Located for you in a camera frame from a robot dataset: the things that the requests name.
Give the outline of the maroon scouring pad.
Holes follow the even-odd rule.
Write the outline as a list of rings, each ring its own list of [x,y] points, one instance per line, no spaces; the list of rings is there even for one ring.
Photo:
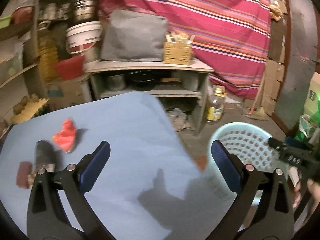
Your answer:
[[[18,187],[23,189],[29,188],[28,176],[32,172],[32,166],[33,166],[32,163],[28,161],[20,162],[20,165],[17,171],[17,176],[16,176],[16,185]]]

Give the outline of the yellow egg tray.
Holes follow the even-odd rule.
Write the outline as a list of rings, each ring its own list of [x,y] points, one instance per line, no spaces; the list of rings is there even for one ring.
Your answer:
[[[25,105],[18,103],[13,108],[14,114],[10,118],[10,122],[13,125],[16,125],[29,121],[30,119],[39,116],[48,105],[49,99],[47,98],[40,98],[38,101],[29,99]]]

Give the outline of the pink striped blanket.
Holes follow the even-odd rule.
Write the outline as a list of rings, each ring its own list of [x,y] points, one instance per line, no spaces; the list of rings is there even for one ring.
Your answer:
[[[165,17],[169,29],[194,38],[195,56],[213,68],[213,83],[255,98],[268,55],[270,0],[99,0],[108,17],[123,9]]]

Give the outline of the red plastic tub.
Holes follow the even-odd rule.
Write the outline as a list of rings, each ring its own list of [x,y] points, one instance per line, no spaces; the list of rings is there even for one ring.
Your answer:
[[[55,65],[55,70],[64,81],[72,80],[83,74],[83,64],[85,57],[82,55],[59,61]]]

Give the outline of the low wooden shelf unit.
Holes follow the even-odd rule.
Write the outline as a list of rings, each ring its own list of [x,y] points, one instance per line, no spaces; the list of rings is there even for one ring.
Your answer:
[[[97,61],[85,64],[97,100],[140,91],[158,97],[166,110],[186,113],[195,135],[204,122],[209,75],[214,69],[193,59],[190,65],[164,62]]]

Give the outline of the cardboard box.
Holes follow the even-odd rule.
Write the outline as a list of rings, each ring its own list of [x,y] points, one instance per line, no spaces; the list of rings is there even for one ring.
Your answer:
[[[53,111],[92,101],[89,75],[47,84],[47,97]]]

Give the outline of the light blue mesh trash basket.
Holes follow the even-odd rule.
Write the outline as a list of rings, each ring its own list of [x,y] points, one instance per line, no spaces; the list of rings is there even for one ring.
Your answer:
[[[204,178],[213,189],[214,203],[230,207],[236,193],[232,192],[217,167],[212,154],[211,145],[219,140],[230,154],[236,155],[243,164],[252,164],[258,171],[273,172],[279,168],[288,178],[288,165],[278,160],[279,153],[268,146],[270,133],[253,124],[231,122],[219,127],[211,136],[207,148],[207,165]]]

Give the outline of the steel cooking pot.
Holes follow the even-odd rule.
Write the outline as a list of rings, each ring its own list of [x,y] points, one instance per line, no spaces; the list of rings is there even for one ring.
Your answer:
[[[75,0],[71,4],[71,20],[73,24],[80,24],[98,19],[97,0]]]

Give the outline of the red wrapper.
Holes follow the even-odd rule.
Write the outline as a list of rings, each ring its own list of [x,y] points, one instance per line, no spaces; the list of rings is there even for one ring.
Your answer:
[[[52,137],[53,142],[66,153],[73,150],[76,141],[76,127],[72,119],[66,119],[62,129]]]

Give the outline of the tall wall shelf unit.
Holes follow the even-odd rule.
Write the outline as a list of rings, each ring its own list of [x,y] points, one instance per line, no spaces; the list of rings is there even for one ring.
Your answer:
[[[45,96],[37,48],[39,0],[7,0],[1,6],[1,116],[12,115],[26,96]]]

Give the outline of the straw broom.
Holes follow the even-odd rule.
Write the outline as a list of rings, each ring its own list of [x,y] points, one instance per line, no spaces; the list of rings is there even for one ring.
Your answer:
[[[261,95],[263,93],[263,87],[265,83],[265,73],[261,79],[261,83],[258,88],[258,92],[256,94],[255,100],[250,108],[247,117],[252,120],[259,120],[259,121],[266,121],[268,119],[267,114],[265,113],[263,107],[261,107],[260,103],[258,102],[261,99]]]

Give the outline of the white red plastic bucket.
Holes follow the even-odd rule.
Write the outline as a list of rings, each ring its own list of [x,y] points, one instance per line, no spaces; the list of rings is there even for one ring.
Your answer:
[[[66,50],[69,54],[81,54],[100,41],[103,27],[100,21],[77,24],[66,31]]]

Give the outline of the black ridged plastic wrapper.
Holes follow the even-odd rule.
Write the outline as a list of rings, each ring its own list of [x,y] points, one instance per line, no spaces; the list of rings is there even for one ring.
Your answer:
[[[47,172],[54,172],[57,157],[52,144],[46,140],[40,140],[36,143],[35,148],[35,170],[41,168]]]

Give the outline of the cooking oil bottle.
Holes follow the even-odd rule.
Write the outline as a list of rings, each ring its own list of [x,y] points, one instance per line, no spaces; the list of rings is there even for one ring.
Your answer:
[[[226,102],[226,90],[223,86],[213,86],[213,92],[208,98],[206,119],[208,122],[219,121],[223,115]]]

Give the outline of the green trash bin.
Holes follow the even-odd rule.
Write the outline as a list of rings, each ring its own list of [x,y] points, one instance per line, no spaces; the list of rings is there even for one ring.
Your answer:
[[[295,135],[295,140],[300,142],[309,142],[319,127],[318,114],[312,116],[303,114],[299,118],[298,131]]]

